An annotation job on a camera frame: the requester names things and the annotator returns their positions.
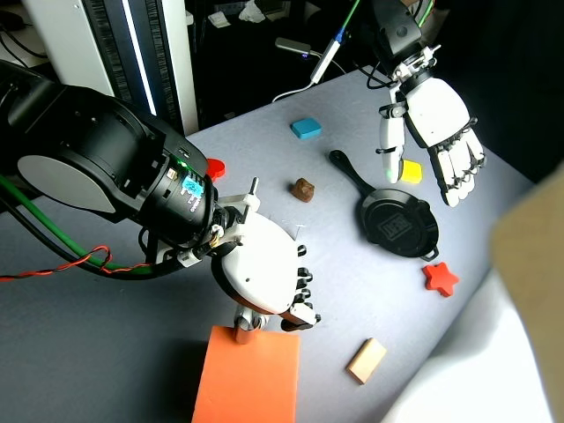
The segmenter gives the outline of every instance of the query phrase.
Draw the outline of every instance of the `pan handle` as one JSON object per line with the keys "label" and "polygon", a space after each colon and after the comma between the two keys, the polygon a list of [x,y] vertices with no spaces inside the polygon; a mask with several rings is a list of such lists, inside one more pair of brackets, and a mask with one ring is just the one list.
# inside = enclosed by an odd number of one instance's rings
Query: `pan handle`
{"label": "pan handle", "polygon": [[434,260],[439,256],[439,249],[437,247],[434,247],[433,251],[429,254],[427,254],[426,256],[421,256],[420,259],[425,260],[426,262]]}
{"label": "pan handle", "polygon": [[356,188],[359,189],[362,195],[367,197],[372,194],[373,191],[375,191],[375,189],[371,185],[367,184],[364,179],[362,179],[360,175],[356,173],[356,170],[354,170],[354,167],[351,164],[349,158],[346,157],[346,154],[344,154],[340,150],[333,150],[329,153],[329,160],[331,160],[331,163],[341,169],[349,178],[352,179],[352,181],[356,185]]}

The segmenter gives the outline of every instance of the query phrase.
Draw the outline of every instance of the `black skillet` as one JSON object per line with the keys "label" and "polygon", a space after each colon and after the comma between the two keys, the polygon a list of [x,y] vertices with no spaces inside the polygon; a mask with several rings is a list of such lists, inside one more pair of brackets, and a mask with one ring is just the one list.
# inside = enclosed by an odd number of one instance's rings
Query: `black skillet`
{"label": "black skillet", "polygon": [[399,256],[420,257],[427,262],[439,255],[439,227],[428,202],[399,189],[374,189],[340,150],[332,151],[329,158],[364,197],[360,217],[370,242]]}

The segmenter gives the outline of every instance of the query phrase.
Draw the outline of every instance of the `blue block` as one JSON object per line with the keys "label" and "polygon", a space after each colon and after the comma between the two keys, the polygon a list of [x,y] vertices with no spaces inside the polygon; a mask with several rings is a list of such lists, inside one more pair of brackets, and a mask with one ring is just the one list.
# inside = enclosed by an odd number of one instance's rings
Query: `blue block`
{"label": "blue block", "polygon": [[299,139],[311,138],[321,134],[321,125],[315,119],[309,117],[292,123],[292,132]]}

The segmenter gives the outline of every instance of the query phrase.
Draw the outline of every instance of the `orange box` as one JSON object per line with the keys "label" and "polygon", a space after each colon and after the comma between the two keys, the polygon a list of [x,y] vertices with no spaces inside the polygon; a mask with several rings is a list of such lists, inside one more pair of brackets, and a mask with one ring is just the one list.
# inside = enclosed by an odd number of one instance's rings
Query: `orange box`
{"label": "orange box", "polygon": [[294,423],[300,338],[260,330],[246,345],[214,326],[192,423]]}

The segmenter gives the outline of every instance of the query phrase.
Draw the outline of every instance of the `gray table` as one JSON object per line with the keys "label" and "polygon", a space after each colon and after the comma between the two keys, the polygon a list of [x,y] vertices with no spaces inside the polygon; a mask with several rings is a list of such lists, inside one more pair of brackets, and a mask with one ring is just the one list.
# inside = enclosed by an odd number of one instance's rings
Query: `gray table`
{"label": "gray table", "polygon": [[[410,139],[405,157],[424,164],[424,181],[397,188],[431,204],[441,231],[439,259],[461,279],[451,298],[427,291],[423,261],[364,240],[355,220],[360,196],[327,160],[330,150],[342,149],[369,183],[389,187],[374,154],[377,108],[385,101],[385,92],[368,91],[354,72],[190,138],[226,162],[220,195],[245,192],[258,176],[260,212],[290,234],[301,227],[297,241],[308,246],[312,302],[323,320],[300,333],[298,422],[383,416],[486,274],[493,223],[531,187],[489,153],[475,192],[451,209],[441,200],[427,153]],[[309,116],[323,134],[300,141],[289,124]],[[315,185],[309,204],[288,193],[300,177]],[[112,225],[46,198],[37,204],[85,248],[105,242],[121,263],[142,258],[138,226]],[[60,262],[10,216],[0,216],[0,234],[2,272]],[[230,325],[234,309],[208,263],[145,282],[70,270],[0,284],[2,421],[186,421],[210,328]],[[273,318],[270,329],[278,323]],[[344,368],[371,337],[389,352],[369,384],[359,386]]]}

